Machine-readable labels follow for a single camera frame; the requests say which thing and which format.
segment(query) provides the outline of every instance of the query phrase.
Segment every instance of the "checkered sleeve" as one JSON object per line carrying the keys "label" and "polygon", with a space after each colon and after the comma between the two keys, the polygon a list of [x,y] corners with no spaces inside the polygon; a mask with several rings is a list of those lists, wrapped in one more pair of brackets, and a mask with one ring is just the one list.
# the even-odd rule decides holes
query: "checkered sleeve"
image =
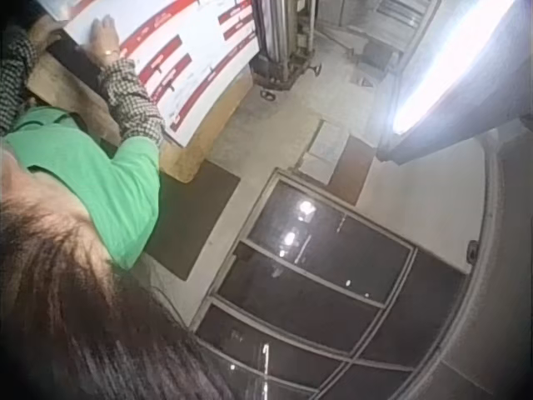
{"label": "checkered sleeve", "polygon": [[116,61],[102,70],[98,81],[122,140],[143,136],[161,147],[165,123],[135,74],[135,63]]}
{"label": "checkered sleeve", "polygon": [[24,103],[27,79],[35,63],[37,52],[19,27],[9,26],[2,33],[0,60],[0,136],[9,132]]}

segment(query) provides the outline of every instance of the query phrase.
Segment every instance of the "glass panel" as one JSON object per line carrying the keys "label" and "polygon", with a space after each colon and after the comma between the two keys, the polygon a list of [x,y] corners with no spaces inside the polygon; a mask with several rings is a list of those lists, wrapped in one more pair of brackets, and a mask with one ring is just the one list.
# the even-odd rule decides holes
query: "glass panel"
{"label": "glass panel", "polygon": [[324,400],[387,400],[409,377],[408,372],[354,365],[326,393]]}
{"label": "glass panel", "polygon": [[240,244],[219,293],[289,333],[350,351],[377,308],[303,277]]}
{"label": "glass panel", "polygon": [[258,371],[312,388],[318,388],[340,364],[259,332],[217,307],[209,309],[197,335]]}
{"label": "glass panel", "polygon": [[362,357],[415,367],[440,333],[465,275],[418,252],[396,304]]}
{"label": "glass panel", "polygon": [[385,302],[409,249],[280,182],[250,239],[321,278]]}
{"label": "glass panel", "polygon": [[313,394],[267,381],[263,377],[231,364],[207,349],[205,349],[205,354],[220,368],[236,400],[306,400]]}

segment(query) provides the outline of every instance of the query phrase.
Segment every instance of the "dark mat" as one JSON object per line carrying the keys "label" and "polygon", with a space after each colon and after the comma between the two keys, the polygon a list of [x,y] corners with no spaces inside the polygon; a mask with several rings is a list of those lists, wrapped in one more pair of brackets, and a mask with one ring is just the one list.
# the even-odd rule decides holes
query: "dark mat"
{"label": "dark mat", "polygon": [[187,280],[239,180],[208,161],[190,183],[178,182],[162,172],[159,219],[145,252]]}

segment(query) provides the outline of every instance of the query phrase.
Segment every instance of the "cable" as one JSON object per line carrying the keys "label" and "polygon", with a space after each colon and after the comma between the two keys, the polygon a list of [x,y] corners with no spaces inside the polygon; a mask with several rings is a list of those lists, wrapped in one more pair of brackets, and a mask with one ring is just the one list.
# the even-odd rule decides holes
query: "cable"
{"label": "cable", "polygon": [[154,289],[156,292],[158,292],[159,294],[161,294],[163,296],[163,298],[167,301],[167,303],[170,305],[171,309],[174,311],[174,313],[176,314],[175,317],[176,317],[176,320],[178,321],[178,323],[186,328],[187,325],[185,324],[185,321],[183,321],[183,318],[182,318],[182,315],[179,313],[179,311],[177,311],[176,307],[174,306],[174,304],[172,303],[171,299],[167,296],[166,293],[164,293],[159,287],[157,286],[150,286],[150,289]]}

